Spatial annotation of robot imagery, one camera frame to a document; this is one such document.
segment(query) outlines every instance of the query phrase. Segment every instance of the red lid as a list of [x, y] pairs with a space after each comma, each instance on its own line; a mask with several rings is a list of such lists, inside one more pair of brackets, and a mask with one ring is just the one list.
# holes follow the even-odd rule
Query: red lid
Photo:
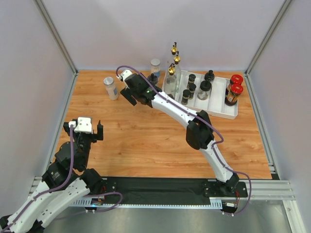
[[241, 85], [243, 83], [243, 77], [241, 75], [234, 74], [231, 77], [231, 81]]
[[232, 84], [231, 91], [235, 94], [241, 94], [243, 92], [243, 87], [240, 84]]

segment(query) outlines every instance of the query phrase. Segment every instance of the black lid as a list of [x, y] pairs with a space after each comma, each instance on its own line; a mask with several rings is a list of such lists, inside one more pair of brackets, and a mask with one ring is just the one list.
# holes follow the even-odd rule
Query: black lid
[[187, 97], [189, 97], [189, 96], [190, 96], [190, 91], [187, 90], [187, 89], [184, 90], [184, 91], [183, 91], [183, 97], [186, 97], [186, 98], [187, 98]]
[[194, 91], [196, 89], [196, 85], [194, 83], [189, 84], [189, 91]]
[[214, 75], [213, 70], [209, 70], [209, 71], [204, 75], [204, 79], [205, 79], [206, 81], [214, 80], [214, 78], [215, 78], [215, 75]]
[[202, 81], [200, 89], [202, 91], [209, 91], [212, 88], [212, 84], [209, 81]]
[[190, 79], [191, 81], [194, 81], [195, 78], [196, 78], [195, 74], [190, 74], [190, 75], [189, 75], [189, 79]]
[[154, 81], [156, 79], [156, 75], [152, 73], [149, 77], [148, 80]]

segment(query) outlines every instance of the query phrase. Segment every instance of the white tray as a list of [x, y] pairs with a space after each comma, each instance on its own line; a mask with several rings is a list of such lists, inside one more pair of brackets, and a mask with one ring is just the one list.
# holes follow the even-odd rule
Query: white tray
[[193, 99], [188, 101], [188, 104], [186, 105], [187, 107], [196, 111], [205, 110], [208, 114], [216, 117], [222, 117], [227, 119], [234, 119], [237, 117], [239, 103], [237, 102], [237, 104], [233, 106], [228, 106], [225, 104], [225, 89], [229, 85], [229, 79], [215, 77], [214, 81], [212, 82], [211, 94], [208, 96], [207, 100], [200, 100], [198, 99], [197, 95], [200, 88], [200, 83], [204, 80], [204, 75], [182, 70], [179, 90], [175, 96], [175, 100], [177, 100], [179, 103], [181, 102], [182, 93], [183, 90], [187, 88], [188, 77], [190, 74], [195, 74], [196, 76], [196, 79], [194, 81], [196, 89]]

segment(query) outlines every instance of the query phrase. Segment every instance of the white lid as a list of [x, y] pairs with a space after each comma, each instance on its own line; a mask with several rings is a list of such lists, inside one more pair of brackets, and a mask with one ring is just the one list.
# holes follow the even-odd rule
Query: white lid
[[105, 84], [105, 85], [111, 85], [111, 84], [113, 84], [113, 78], [112, 78], [112, 77], [106, 77], [106, 78], [104, 79], [104, 84]]
[[157, 66], [159, 66], [160, 65], [160, 60], [159, 59], [152, 59], [151, 60], [151, 65], [153, 65], [153, 66], [155, 66], [155, 67], [157, 67]]

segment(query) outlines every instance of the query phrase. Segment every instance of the wood grain surface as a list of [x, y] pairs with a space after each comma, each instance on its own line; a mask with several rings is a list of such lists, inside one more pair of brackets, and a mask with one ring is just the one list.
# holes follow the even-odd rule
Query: wood grain surface
[[[233, 74], [242, 75], [215, 72], [224, 78]], [[94, 130], [98, 120], [104, 125], [104, 141], [92, 144], [88, 168], [102, 176], [215, 177], [204, 156], [186, 143], [186, 130], [177, 121], [149, 106], [132, 106], [121, 95], [110, 100], [103, 84], [107, 76], [116, 77], [114, 71], [81, 71], [66, 116], [66, 121], [90, 116]], [[124, 83], [116, 78], [115, 82], [119, 91], [124, 88]], [[245, 82], [243, 86], [239, 114], [234, 120], [210, 117], [225, 138], [219, 149], [233, 169], [253, 179], [271, 179]], [[63, 130], [58, 147], [66, 141], [69, 137]]]

